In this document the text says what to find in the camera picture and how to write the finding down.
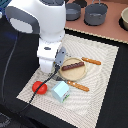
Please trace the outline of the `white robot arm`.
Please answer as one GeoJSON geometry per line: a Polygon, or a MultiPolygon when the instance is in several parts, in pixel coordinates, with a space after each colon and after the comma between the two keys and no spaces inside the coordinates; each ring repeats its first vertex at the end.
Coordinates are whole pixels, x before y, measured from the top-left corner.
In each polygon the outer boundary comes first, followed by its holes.
{"type": "Polygon", "coordinates": [[[11,0],[5,14],[15,30],[39,35],[39,64],[43,72],[50,73],[65,35],[65,1],[11,0]]]}

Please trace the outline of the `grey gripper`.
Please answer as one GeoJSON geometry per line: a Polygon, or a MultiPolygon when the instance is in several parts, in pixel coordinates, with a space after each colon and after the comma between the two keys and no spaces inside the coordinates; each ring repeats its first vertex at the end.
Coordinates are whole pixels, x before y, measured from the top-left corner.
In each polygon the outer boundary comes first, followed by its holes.
{"type": "Polygon", "coordinates": [[[56,55],[55,64],[54,64],[55,68],[61,67],[63,65],[65,54],[66,54],[66,49],[62,47],[56,55]]]}

